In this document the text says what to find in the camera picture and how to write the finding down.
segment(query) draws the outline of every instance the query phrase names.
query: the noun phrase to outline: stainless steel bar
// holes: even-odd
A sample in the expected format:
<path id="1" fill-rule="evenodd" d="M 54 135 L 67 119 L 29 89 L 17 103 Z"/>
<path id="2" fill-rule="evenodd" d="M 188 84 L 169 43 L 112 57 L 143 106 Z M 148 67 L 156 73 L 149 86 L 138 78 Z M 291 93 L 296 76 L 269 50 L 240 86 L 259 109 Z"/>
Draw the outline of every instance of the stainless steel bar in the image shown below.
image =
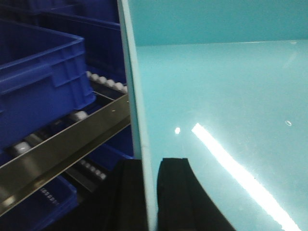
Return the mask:
<path id="1" fill-rule="evenodd" d="M 0 167 L 0 216 L 129 124 L 124 95 Z"/>

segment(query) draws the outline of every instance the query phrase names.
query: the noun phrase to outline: white roller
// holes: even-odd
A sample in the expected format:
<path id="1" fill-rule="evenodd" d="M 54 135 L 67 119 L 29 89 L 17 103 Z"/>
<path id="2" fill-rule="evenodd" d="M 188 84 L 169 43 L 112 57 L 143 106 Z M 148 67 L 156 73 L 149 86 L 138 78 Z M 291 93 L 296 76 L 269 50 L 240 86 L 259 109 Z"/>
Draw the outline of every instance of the white roller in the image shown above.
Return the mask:
<path id="1" fill-rule="evenodd" d="M 92 72 L 91 71 L 87 71 L 87 77 L 90 78 L 92 75 Z"/>
<path id="2" fill-rule="evenodd" d="M 90 77 L 90 79 L 91 79 L 92 81 L 97 81 L 98 78 L 99 78 L 99 75 L 98 75 L 98 74 L 92 74 L 91 77 Z"/>
<path id="3" fill-rule="evenodd" d="M 109 79 L 106 81 L 106 86 L 112 88 L 114 86 L 115 82 L 112 79 Z"/>
<path id="4" fill-rule="evenodd" d="M 124 86 L 124 87 L 123 87 L 122 92 L 123 92 L 124 94 L 127 94 L 127 93 L 128 93 L 127 86 Z"/>
<path id="5" fill-rule="evenodd" d="M 114 89 L 115 90 L 122 90 L 123 89 L 123 84 L 122 83 L 120 83 L 120 82 L 118 82 L 118 83 L 116 83 L 115 85 L 114 85 Z"/>
<path id="6" fill-rule="evenodd" d="M 97 83 L 104 84 L 104 83 L 106 83 L 106 81 L 107 81 L 106 77 L 101 76 L 101 77 L 98 78 Z"/>

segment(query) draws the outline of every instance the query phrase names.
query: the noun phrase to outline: glossy surface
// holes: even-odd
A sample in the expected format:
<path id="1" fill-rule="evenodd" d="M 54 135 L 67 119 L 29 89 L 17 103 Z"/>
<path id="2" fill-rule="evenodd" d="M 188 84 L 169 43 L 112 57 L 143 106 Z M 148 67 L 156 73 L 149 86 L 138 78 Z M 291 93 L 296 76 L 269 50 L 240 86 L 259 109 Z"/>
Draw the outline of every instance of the glossy surface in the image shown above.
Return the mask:
<path id="1" fill-rule="evenodd" d="M 308 230 L 307 2 L 180 2 L 120 15 L 150 230 L 164 157 L 189 159 L 236 230 Z"/>
<path id="2" fill-rule="evenodd" d="M 253 198 L 249 190 L 260 189 L 243 187 L 255 182 L 238 182 L 215 158 L 223 148 L 308 230 L 308 41 L 137 47 L 137 54 L 147 76 L 140 87 L 151 156 L 143 158 L 153 175 L 161 158 L 186 157 L 237 230 L 281 230 L 266 212 L 277 208 L 256 201 L 269 195 Z M 202 130 L 195 135 L 196 124 L 218 150 L 203 144 Z"/>

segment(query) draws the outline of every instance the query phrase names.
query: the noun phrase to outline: blue crate rim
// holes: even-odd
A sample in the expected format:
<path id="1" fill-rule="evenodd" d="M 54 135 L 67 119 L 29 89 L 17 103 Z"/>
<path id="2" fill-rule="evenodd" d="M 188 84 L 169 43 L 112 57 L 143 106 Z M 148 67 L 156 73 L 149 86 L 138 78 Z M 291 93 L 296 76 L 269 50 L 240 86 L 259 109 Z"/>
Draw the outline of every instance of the blue crate rim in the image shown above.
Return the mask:
<path id="1" fill-rule="evenodd" d="M 13 24 L 13 25 L 18 25 L 18 26 L 29 27 L 29 28 L 32 28 L 32 29 L 37 29 L 37 30 L 40 30 L 40 31 L 46 31 L 46 32 L 49 32 L 49 33 L 53 33 L 53 34 L 57 34 L 57 35 L 60 35 L 60 36 L 69 37 L 69 38 L 75 39 L 74 41 L 71 41 L 71 42 L 68 42 L 68 43 L 66 43 L 64 45 L 60 45 L 60 46 L 48 49 L 47 51 L 42 51 L 42 52 L 39 52 L 37 54 L 32 54 L 30 56 L 27 56 L 27 57 L 24 57 L 24 58 L 21 58 L 21 59 L 17 59 L 17 60 L 14 60 L 14 61 L 2 64 L 2 65 L 0 65 L 0 70 L 4 66 L 5 66 L 5 68 L 7 68 L 7 67 L 10 67 L 10 66 L 13 66 L 13 65 L 16 65 L 16 64 L 20 64 L 20 63 L 23 63 L 25 61 L 41 57 L 42 55 L 46 55 L 46 54 L 49 54 L 51 52 L 61 50 L 61 49 L 64 49 L 66 47 L 70 47 L 72 45 L 75 45 L 75 44 L 78 44 L 78 43 L 84 41 L 83 37 L 80 37 L 80 36 L 77 36 L 77 35 L 71 35 L 71 34 L 68 34 L 68 33 L 65 33 L 65 32 L 60 32 L 60 31 L 56 31 L 56 30 L 50 30 L 50 29 L 46 29 L 46 28 L 42 28 L 42 27 L 38 27 L 38 26 L 32 26 L 32 25 L 23 24 L 23 23 L 15 23 L 15 22 L 3 20 L 3 19 L 0 19 L 0 22 L 5 22 L 5 23 Z"/>
<path id="2" fill-rule="evenodd" d="M 69 212 L 78 205 L 78 202 L 74 200 L 77 195 L 77 189 L 62 176 L 57 176 L 52 180 L 55 179 L 59 180 L 63 184 L 63 186 L 65 186 L 70 190 L 70 195 L 65 199 L 65 201 L 63 201 L 60 204 L 60 206 L 58 206 L 54 211 L 49 213 L 44 219 L 42 219 L 39 223 L 37 223 L 34 227 L 34 230 L 41 229 L 41 227 L 45 227 L 44 224 L 46 222 L 48 225 L 51 224 L 53 221 L 62 217 L 64 214 L 66 214 L 67 212 Z"/>
<path id="3" fill-rule="evenodd" d="M 5 9 L 5 10 L 8 10 L 8 11 L 12 11 L 12 12 L 15 12 L 15 13 L 24 13 L 24 14 L 28 14 L 29 16 L 36 16 L 36 15 L 39 15 L 43 10 L 47 10 L 48 8 L 43 8 L 43 9 L 40 9 L 40 10 L 26 10 L 26 9 L 22 9 L 22 8 L 18 8 L 18 7 L 13 7 L 13 6 L 8 6 L 8 5 L 5 5 L 5 4 L 1 4 L 0 3 L 0 9 Z"/>
<path id="4" fill-rule="evenodd" d="M 72 15 L 67 14 L 67 13 L 53 12 L 52 10 L 42 11 L 41 15 L 42 16 L 44 16 L 44 15 L 52 16 L 52 17 L 56 17 L 56 18 L 64 18 L 64 19 L 68 19 L 68 20 L 71 20 L 71 21 L 77 21 L 77 19 L 79 19 L 79 20 L 82 20 L 83 23 L 96 25 L 96 26 L 100 26 L 100 27 L 105 27 L 105 28 L 108 28 L 108 29 L 120 30 L 120 23 L 104 21 L 104 20 L 95 19 L 95 18 L 88 18 L 88 17 L 80 16 L 80 15 L 72 16 Z"/>

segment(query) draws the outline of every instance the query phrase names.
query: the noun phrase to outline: storage rack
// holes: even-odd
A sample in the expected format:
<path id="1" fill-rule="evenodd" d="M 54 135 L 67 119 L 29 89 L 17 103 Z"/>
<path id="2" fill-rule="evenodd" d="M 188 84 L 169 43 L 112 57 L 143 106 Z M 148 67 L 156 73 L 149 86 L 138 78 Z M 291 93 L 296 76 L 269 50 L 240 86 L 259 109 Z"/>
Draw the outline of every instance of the storage rack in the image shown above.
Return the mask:
<path id="1" fill-rule="evenodd" d="M 128 95 L 0 167 L 0 216 L 130 124 Z"/>

